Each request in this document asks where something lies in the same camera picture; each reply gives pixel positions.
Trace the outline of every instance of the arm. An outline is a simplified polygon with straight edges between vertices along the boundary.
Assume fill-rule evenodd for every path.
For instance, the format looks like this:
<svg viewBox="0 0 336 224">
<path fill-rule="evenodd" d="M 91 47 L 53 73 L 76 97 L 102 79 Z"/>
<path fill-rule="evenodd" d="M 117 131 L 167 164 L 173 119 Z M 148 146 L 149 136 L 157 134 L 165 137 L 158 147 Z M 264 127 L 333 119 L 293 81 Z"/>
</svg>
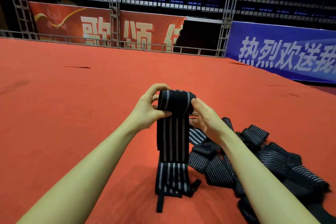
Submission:
<svg viewBox="0 0 336 224">
<path fill-rule="evenodd" d="M 152 103 L 165 84 L 154 84 L 139 99 L 127 119 L 59 180 L 18 223 L 85 223 L 133 137 L 156 120 L 171 115 Z"/>
<path fill-rule="evenodd" d="M 190 123 L 219 144 L 229 158 L 260 223 L 319 223 L 202 100 L 191 101 L 198 119 Z"/>
</svg>

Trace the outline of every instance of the red carpet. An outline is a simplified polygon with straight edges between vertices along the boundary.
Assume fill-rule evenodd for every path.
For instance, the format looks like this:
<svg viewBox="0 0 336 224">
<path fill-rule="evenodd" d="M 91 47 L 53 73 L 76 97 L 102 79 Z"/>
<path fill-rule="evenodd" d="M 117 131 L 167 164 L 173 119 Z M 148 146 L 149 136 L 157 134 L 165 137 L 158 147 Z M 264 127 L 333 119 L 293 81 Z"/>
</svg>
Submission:
<svg viewBox="0 0 336 224">
<path fill-rule="evenodd" d="M 127 117 L 156 82 L 250 124 L 336 190 L 336 96 L 230 59 L 0 39 L 0 223 L 15 223 Z M 87 223 L 245 223 L 233 190 L 165 198 L 155 212 L 156 126 L 121 158 Z M 336 192 L 325 209 L 336 216 Z"/>
</svg>

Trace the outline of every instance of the red banner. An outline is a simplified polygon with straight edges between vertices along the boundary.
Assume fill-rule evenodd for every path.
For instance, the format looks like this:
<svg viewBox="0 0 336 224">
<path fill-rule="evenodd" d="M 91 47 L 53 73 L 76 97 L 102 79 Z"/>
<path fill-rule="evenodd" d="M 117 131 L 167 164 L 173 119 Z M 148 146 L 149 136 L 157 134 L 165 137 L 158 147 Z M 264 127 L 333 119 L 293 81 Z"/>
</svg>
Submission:
<svg viewBox="0 0 336 224">
<path fill-rule="evenodd" d="M 29 2 L 40 34 L 75 38 L 40 36 L 41 40 L 103 45 L 111 38 L 110 11 L 72 5 Z M 161 51 L 162 44 L 172 46 L 186 17 L 120 11 L 120 40 L 128 48 Z"/>
</svg>

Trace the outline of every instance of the left arm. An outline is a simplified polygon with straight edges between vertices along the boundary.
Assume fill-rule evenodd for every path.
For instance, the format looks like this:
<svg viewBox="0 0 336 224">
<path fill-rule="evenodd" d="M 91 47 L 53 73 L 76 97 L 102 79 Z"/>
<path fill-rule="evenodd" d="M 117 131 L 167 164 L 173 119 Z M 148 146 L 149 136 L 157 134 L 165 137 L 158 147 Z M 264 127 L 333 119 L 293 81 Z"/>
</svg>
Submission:
<svg viewBox="0 0 336 224">
<path fill-rule="evenodd" d="M 59 180 L 17 223 L 85 223 L 126 147 L 142 129 L 170 116 L 152 103 L 157 91 L 170 90 L 154 84 L 109 137 Z"/>
</svg>

